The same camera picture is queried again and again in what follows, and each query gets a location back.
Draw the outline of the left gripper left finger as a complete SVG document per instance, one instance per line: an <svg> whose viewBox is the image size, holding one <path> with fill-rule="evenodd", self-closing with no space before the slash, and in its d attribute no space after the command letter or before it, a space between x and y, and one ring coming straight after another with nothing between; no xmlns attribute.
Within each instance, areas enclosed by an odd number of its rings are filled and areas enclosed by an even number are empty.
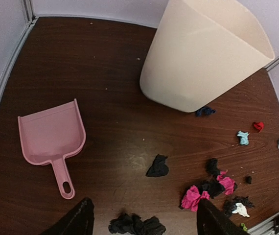
<svg viewBox="0 0 279 235"><path fill-rule="evenodd" d="M93 226L94 204L86 197L41 235L92 235Z"/></svg>

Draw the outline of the pink plastic dustpan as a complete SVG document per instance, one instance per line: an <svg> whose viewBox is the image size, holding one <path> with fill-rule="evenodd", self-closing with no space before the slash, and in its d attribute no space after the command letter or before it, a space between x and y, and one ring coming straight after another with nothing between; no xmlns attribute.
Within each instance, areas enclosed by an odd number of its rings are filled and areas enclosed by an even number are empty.
<svg viewBox="0 0 279 235"><path fill-rule="evenodd" d="M51 165L61 196L70 200L75 190L66 159L77 155L86 142L86 131L77 100L18 117L21 149L32 165Z"/></svg>

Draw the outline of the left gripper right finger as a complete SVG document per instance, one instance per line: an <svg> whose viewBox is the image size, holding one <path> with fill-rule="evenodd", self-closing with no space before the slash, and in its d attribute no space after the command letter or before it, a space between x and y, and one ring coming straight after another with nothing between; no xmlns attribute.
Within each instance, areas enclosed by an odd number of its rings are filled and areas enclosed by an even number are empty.
<svg viewBox="0 0 279 235"><path fill-rule="evenodd" d="M248 235L208 199L201 199L198 204L196 225L198 235Z"/></svg>

